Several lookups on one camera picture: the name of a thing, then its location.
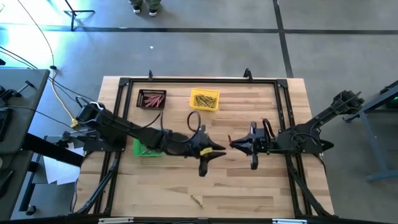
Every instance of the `green block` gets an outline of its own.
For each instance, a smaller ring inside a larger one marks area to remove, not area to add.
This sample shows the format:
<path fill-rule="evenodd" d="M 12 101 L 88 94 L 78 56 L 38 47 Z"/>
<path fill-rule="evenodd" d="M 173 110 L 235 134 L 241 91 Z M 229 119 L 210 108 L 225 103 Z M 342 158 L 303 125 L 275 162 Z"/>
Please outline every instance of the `green block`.
<path fill-rule="evenodd" d="M 134 139 L 132 144 L 132 155 L 135 157 L 163 156 L 163 153 L 148 150 L 141 144 L 141 142 L 139 142 L 137 139 Z"/>

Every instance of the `yellow tape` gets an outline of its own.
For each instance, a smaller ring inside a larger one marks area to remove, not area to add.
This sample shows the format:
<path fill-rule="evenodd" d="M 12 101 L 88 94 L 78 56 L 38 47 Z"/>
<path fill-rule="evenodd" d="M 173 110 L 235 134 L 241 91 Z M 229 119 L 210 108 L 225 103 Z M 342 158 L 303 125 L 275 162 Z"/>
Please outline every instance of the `yellow tape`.
<path fill-rule="evenodd" d="M 208 153 L 211 153 L 211 152 L 213 152 L 213 149 L 208 147 L 208 148 L 200 151 L 200 155 L 203 156 L 204 154 L 208 154 Z"/>

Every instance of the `shoe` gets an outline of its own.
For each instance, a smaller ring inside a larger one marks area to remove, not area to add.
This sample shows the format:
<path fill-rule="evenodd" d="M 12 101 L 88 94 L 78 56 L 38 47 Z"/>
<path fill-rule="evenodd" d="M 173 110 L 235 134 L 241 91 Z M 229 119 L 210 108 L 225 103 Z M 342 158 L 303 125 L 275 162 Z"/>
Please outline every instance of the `shoe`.
<path fill-rule="evenodd" d="M 157 15 L 157 10 L 156 9 L 149 9 L 149 15 L 150 16 L 156 16 Z"/>
<path fill-rule="evenodd" d="M 133 12 L 135 14 L 140 14 L 141 13 L 141 8 L 138 7 L 138 6 L 133 6 L 132 9 L 133 9 Z"/>

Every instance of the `wooden table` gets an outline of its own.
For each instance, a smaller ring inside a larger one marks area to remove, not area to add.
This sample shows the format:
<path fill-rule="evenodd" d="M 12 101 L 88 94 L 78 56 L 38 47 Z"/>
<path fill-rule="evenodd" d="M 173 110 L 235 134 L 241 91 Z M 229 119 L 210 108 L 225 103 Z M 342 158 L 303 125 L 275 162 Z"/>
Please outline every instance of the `wooden table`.
<path fill-rule="evenodd" d="M 111 111 L 115 104 L 119 78 L 104 77 L 99 93 L 98 101 Z M 288 79 L 288 84 L 295 122 L 304 123 L 312 117 L 304 81 Z M 228 134 L 232 139 L 241 138 L 247 135 L 251 121 L 260 124 L 262 118 L 269 119 L 273 130 L 279 129 L 275 93 L 271 85 L 135 83 L 128 120 L 145 125 L 156 117 L 158 111 L 136 108 L 138 90 L 142 88 L 167 90 L 164 126 L 189 136 L 192 132 L 187 127 L 186 119 L 192 110 L 189 107 L 192 88 L 220 91 L 219 110 L 200 111 L 202 124 L 206 125 L 209 136 L 218 144 L 229 146 Z M 126 89 L 121 102 L 124 102 Z M 123 105 L 121 103 L 119 116 L 122 115 Z M 192 116 L 193 127 L 195 122 L 196 118 Z M 153 126 L 160 127 L 159 121 Z M 250 157 L 230 147 L 227 147 L 226 152 L 226 156 L 210 162 L 206 177 L 199 177 L 199 161 L 194 158 L 133 157 L 132 139 L 129 138 L 119 167 L 112 216 L 294 217 L 284 156 L 260 154 L 258 169 L 251 170 Z M 103 152 L 93 153 L 82 165 L 75 210 L 84 204 L 97 187 L 103 156 Z M 313 155 L 303 155 L 303 163 L 309 189 L 324 208 L 333 213 L 321 162 Z M 190 195 L 196 196 L 204 208 L 200 208 Z M 304 211 L 299 190 L 298 196 L 300 208 Z"/>

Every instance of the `yellow box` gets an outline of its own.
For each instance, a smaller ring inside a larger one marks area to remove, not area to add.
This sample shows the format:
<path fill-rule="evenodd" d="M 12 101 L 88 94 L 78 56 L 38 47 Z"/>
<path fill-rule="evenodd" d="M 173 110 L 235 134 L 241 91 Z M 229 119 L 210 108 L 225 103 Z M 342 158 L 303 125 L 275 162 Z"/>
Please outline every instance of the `yellow box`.
<path fill-rule="evenodd" d="M 216 101 L 214 103 L 214 107 L 212 108 L 208 108 L 205 106 L 197 106 L 195 103 L 195 96 L 196 95 L 204 95 L 204 96 L 210 96 L 213 98 L 216 98 Z M 220 92 L 216 91 L 216 90 L 201 90 L 201 89 L 192 89 L 191 92 L 191 99 L 189 101 L 189 105 L 193 108 L 193 109 L 197 109 L 197 110 L 207 110 L 207 111 L 216 111 L 218 109 L 218 99 L 220 98 Z"/>

